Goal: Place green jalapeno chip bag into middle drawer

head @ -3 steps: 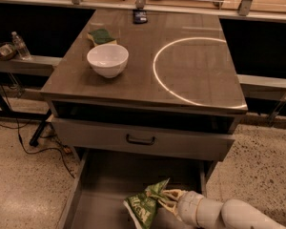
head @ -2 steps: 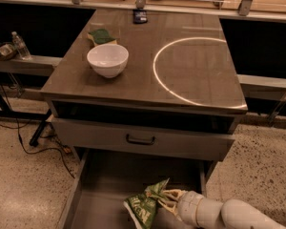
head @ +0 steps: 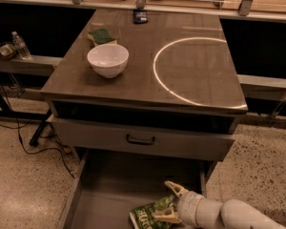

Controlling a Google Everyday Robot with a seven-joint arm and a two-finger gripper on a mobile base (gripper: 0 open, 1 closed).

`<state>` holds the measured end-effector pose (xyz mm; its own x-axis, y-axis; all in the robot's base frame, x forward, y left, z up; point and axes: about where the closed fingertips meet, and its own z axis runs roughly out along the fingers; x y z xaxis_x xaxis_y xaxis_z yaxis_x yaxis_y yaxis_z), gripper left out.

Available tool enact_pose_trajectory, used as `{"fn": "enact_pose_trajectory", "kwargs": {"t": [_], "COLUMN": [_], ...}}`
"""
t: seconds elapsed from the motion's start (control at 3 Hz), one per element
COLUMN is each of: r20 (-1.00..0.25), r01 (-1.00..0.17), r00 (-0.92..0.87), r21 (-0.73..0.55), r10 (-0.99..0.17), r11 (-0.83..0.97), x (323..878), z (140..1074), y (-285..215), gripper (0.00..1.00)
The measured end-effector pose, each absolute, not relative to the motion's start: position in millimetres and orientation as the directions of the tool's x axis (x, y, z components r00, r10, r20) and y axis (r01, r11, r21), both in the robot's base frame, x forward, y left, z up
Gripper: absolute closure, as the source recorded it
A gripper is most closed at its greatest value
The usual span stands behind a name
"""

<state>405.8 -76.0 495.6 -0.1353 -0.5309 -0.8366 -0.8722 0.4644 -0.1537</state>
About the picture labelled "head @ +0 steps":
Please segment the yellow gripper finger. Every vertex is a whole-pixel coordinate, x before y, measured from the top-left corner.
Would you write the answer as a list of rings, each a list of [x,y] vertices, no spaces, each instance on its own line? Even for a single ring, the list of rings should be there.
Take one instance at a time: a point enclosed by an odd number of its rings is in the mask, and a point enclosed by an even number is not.
[[[166,180],[164,182],[164,184],[171,189],[174,194],[178,197],[181,198],[183,195],[188,193],[188,190],[185,189],[183,186],[181,186],[180,184],[174,183],[172,181]]]
[[[155,211],[152,213],[154,219],[173,224],[181,223],[182,220],[174,207],[166,208],[162,211]]]

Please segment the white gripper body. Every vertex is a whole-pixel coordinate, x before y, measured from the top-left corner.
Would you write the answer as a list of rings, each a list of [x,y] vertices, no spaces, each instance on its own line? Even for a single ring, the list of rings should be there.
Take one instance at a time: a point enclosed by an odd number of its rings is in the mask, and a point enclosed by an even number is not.
[[[177,213],[182,222],[193,227],[198,227],[196,218],[196,212],[199,202],[203,199],[203,196],[193,192],[186,191],[177,203]]]

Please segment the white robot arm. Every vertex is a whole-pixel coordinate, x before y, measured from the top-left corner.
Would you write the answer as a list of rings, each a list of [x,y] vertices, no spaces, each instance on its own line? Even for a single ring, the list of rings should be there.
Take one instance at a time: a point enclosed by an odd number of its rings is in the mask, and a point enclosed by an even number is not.
[[[156,220],[199,229],[286,229],[244,201],[219,202],[169,180],[164,184],[177,196],[177,204],[154,212]]]

